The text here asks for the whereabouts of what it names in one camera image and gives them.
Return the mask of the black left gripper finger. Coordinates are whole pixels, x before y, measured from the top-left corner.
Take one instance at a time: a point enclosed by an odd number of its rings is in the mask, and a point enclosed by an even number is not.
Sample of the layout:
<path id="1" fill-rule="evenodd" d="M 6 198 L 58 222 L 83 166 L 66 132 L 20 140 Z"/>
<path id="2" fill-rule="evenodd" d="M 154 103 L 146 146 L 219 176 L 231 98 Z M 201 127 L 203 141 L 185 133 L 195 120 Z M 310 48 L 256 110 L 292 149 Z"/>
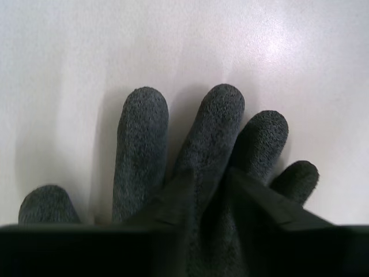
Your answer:
<path id="1" fill-rule="evenodd" d="M 232 214 L 251 276 L 368 276 L 368 226 L 337 226 L 231 168 Z"/>
<path id="2" fill-rule="evenodd" d="M 194 172 L 185 170 L 124 223 L 1 228 L 2 276 L 185 276 Z"/>

